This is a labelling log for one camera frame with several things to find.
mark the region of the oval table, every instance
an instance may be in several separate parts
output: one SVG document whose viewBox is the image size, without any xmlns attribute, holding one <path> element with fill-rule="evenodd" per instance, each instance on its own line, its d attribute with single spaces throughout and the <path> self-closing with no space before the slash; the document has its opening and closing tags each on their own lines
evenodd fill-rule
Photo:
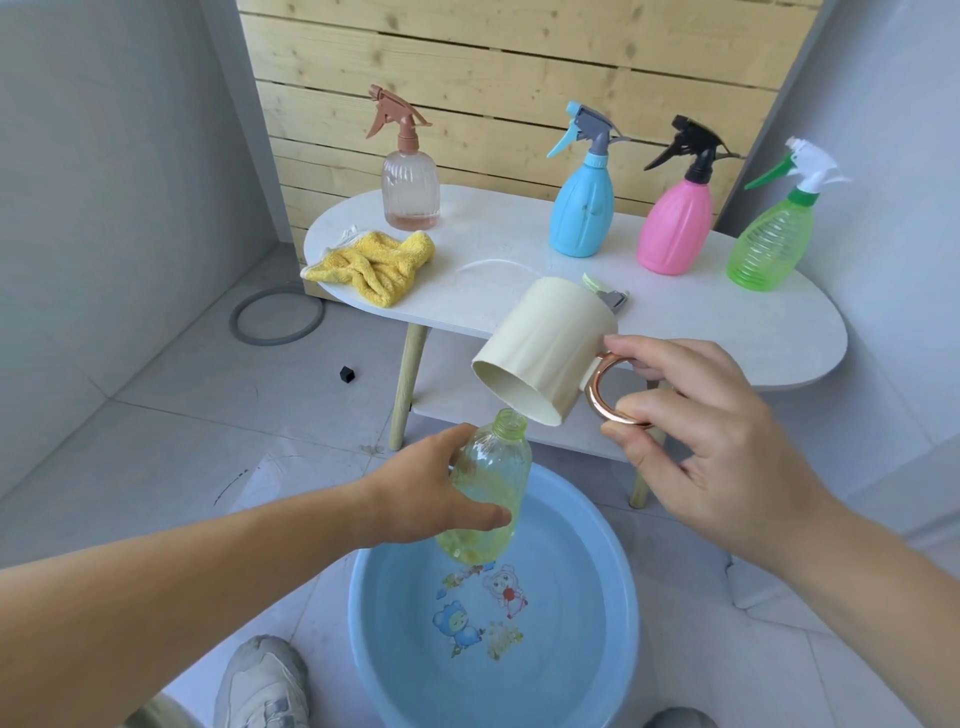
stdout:
<svg viewBox="0 0 960 728">
<path fill-rule="evenodd" d="M 493 330 L 542 276 L 580 281 L 584 273 L 608 289 L 628 291 L 617 311 L 621 333 L 658 338 L 708 339 L 726 349 L 758 390 L 791 389 L 832 370 L 847 350 L 847 330 L 827 296 L 794 272 L 776 291 L 756 293 L 725 272 L 733 238 L 711 232 L 703 252 L 683 276 L 651 273 L 636 262 L 644 219 L 617 213 L 603 249 L 589 258 L 549 247 L 552 203 L 472 187 L 443 185 L 441 221 L 428 231 L 434 259 L 417 272 L 414 288 L 390 308 L 364 300 L 352 287 L 322 283 L 344 303 L 406 322 L 407 337 L 391 419 L 390 448 L 399 449 L 412 410 L 447 422 L 492 421 L 502 403 L 469 366 Z M 344 231 L 380 230 L 402 240 L 409 233 L 387 225 L 380 192 L 342 201 L 310 226 L 303 245 L 309 265 L 336 245 Z M 427 333 L 433 330 L 429 340 Z M 646 385 L 629 368 L 608 373 L 604 398 Z M 581 400 L 559 427 L 531 423 L 537 442 L 626 460 L 599 433 L 598 419 Z M 642 507 L 647 488 L 637 479 L 631 505 Z"/>
</svg>

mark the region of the mug handle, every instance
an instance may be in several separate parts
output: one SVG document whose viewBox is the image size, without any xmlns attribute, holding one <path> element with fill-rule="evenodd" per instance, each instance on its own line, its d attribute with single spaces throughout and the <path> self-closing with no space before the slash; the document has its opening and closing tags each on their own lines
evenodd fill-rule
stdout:
<svg viewBox="0 0 960 728">
<path fill-rule="evenodd" d="M 584 388 L 584 392 L 587 394 L 587 401 L 590 403 L 590 406 L 593 407 L 593 411 L 606 420 L 621 423 L 622 425 L 636 425 L 643 427 L 643 429 L 653 427 L 654 425 L 652 423 L 645 423 L 636 417 L 625 415 L 623 412 L 613 409 L 604 402 L 600 396 L 600 378 L 610 367 L 616 366 L 621 361 L 630 361 L 631 357 L 620 356 L 613 352 L 601 352 L 597 354 L 597 358 L 600 359 L 600 363 L 593 371 L 593 374 L 587 382 L 587 386 Z"/>
</svg>

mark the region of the hand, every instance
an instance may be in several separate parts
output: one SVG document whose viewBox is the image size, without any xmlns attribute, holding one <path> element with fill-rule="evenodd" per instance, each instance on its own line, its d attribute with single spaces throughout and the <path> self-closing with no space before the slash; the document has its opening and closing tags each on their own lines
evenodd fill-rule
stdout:
<svg viewBox="0 0 960 728">
<path fill-rule="evenodd" d="M 450 485 L 448 465 L 476 430 L 457 425 L 404 448 L 360 481 L 374 512 L 379 543 L 408 544 L 451 528 L 489 531 L 510 523 L 510 511 L 478 503 Z"/>
<path fill-rule="evenodd" d="M 645 336 L 608 336 L 605 344 L 634 359 L 642 376 L 666 378 L 678 390 L 627 395 L 616 409 L 686 443 L 693 455 L 683 463 L 640 427 L 606 422 L 600 429 L 691 528 L 778 573 L 804 538 L 816 538 L 823 518 L 843 510 L 719 346 Z"/>
</svg>

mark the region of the sneaker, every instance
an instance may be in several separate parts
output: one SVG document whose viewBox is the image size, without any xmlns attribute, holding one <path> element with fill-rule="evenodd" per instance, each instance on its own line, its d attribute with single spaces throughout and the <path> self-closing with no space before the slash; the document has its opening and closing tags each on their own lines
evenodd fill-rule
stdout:
<svg viewBox="0 0 960 728">
<path fill-rule="evenodd" d="M 643 728 L 717 728 L 717 724 L 694 708 L 667 708 L 650 718 Z"/>
<path fill-rule="evenodd" d="M 285 640 L 260 635 L 233 653 L 217 691 L 214 728 L 309 728 L 306 665 Z"/>
</svg>

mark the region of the pink spray bottle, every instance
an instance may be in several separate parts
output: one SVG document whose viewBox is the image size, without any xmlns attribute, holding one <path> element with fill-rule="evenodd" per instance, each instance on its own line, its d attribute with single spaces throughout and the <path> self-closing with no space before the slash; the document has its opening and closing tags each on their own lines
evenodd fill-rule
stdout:
<svg viewBox="0 0 960 728">
<path fill-rule="evenodd" d="M 737 157 L 703 124 L 676 116 L 673 144 L 644 170 L 659 167 L 672 157 L 694 155 L 684 181 L 671 187 L 654 205 L 640 229 L 636 260 L 644 268 L 665 276 L 686 273 L 697 259 L 713 224 L 713 200 L 708 183 L 717 159 Z M 717 155 L 717 147 L 727 150 Z"/>
</svg>

